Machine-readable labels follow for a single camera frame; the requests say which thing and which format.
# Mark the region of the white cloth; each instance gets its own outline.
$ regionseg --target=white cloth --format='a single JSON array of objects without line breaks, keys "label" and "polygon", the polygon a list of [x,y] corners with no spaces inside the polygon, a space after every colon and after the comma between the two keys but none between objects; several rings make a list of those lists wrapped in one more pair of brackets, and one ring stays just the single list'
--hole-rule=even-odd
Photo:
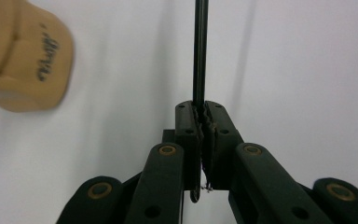
[{"label": "white cloth", "polygon": [[[32,0],[76,47],[55,109],[0,108],[0,223],[55,223],[85,181],[142,171],[191,99],[194,1]],[[211,1],[206,99],[299,183],[358,187],[358,1]],[[234,223],[226,192],[184,223]]]}]

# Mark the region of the orange-brown cup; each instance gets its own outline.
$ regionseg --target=orange-brown cup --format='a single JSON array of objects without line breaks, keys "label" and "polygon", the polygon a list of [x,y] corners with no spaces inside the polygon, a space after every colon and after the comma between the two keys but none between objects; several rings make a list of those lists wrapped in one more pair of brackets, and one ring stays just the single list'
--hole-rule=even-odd
[{"label": "orange-brown cup", "polygon": [[72,58],[72,38],[57,17],[25,0],[0,0],[1,107],[23,112],[57,105]]}]

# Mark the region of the white background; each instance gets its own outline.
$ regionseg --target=white background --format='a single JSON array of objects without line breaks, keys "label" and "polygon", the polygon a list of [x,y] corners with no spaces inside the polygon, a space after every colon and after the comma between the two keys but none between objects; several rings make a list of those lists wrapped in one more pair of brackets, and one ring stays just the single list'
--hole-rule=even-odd
[{"label": "white background", "polygon": [[[0,223],[55,223],[94,176],[142,171],[191,99],[194,1],[32,0],[76,44],[49,111],[0,108]],[[206,99],[308,187],[358,187],[358,1],[211,1]],[[184,223],[234,223],[226,192],[186,197]]]}]

